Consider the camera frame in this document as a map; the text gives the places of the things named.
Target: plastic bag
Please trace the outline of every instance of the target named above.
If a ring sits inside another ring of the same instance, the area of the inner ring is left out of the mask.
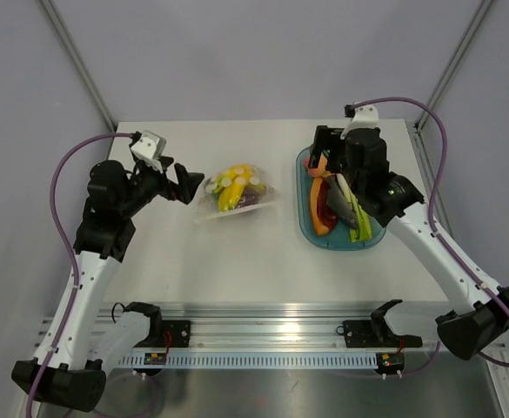
[[[237,164],[218,172],[203,183],[203,189],[197,222],[249,212],[278,199],[266,173],[251,164]]]

